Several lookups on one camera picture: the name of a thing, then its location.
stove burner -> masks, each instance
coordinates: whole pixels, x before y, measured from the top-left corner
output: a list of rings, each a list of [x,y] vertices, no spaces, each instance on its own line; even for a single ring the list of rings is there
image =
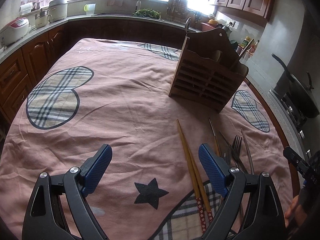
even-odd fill
[[[307,121],[307,118],[303,115],[303,113],[294,105],[291,99],[291,95],[287,92],[284,97],[281,99],[281,104],[292,120],[294,126],[299,131],[302,126]]]

cutlery rack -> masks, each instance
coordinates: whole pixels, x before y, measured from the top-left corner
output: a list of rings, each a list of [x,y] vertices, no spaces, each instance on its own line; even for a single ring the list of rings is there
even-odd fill
[[[179,95],[219,113],[249,72],[240,62],[230,69],[238,56],[221,28],[187,33],[169,97]]]

frying pan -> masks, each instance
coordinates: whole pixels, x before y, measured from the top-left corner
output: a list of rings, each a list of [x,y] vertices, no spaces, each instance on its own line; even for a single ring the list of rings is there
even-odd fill
[[[309,72],[309,85],[306,86],[303,83],[300,83],[294,75],[292,75],[284,62],[275,54],[272,54],[272,57],[278,61],[281,66],[284,68],[285,74],[289,79],[289,91],[292,96],[292,102],[294,105],[308,118],[315,118],[319,115],[319,109],[317,103],[311,93],[311,90],[314,89],[312,86],[311,76]]]

star pattern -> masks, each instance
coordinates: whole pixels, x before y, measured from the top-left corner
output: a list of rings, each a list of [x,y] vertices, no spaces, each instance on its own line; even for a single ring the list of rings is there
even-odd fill
[[[149,203],[155,209],[158,209],[159,198],[169,193],[168,191],[165,191],[158,187],[156,178],[150,181],[148,185],[137,182],[135,182],[134,184],[140,193],[134,201],[135,204]]]

rice cooker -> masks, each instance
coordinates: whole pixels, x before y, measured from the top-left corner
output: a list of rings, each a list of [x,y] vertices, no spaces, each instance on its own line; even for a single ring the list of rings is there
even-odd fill
[[[67,0],[52,0],[49,3],[49,15],[52,16],[52,21],[56,22],[67,17],[68,2]]]
[[[27,18],[17,18],[9,22],[0,30],[0,44],[2,46],[9,46],[21,39],[28,33],[29,20]]]

